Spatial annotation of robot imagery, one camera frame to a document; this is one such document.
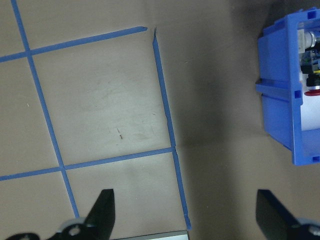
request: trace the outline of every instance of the floor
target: floor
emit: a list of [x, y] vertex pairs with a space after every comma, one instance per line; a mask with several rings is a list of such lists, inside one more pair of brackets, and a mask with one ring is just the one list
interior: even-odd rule
[[[264, 132], [255, 91], [262, 29], [313, 6], [320, 4], [1, 1], [0, 236], [36, 231], [45, 239], [77, 212], [85, 216], [103, 188], [116, 190], [113, 239], [187, 228], [155, 35], [190, 239], [264, 239], [255, 222], [259, 188], [295, 216], [320, 220], [320, 165], [291, 163]], [[92, 43], [74, 42], [83, 38]]]

